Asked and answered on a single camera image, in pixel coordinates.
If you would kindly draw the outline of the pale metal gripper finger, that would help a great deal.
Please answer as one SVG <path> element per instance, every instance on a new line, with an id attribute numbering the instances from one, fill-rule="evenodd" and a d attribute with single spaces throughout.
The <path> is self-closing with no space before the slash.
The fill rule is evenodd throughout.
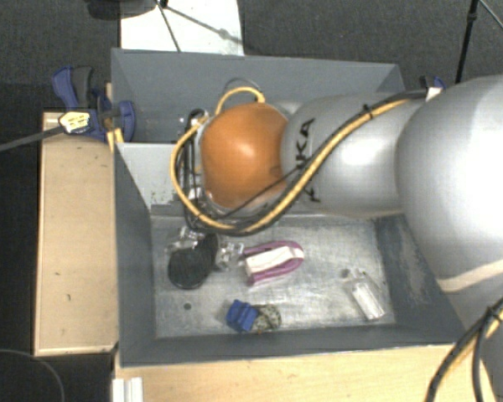
<path id="1" fill-rule="evenodd" d="M 195 249 L 204 239 L 205 234 L 192 230 L 188 226 L 184 226 L 169 238 L 166 251 L 168 253 L 173 253 L 178 250 Z"/>
<path id="2" fill-rule="evenodd" d="M 222 242 L 215 255 L 215 269 L 228 271 L 243 255 L 244 249 L 241 242 Z"/>

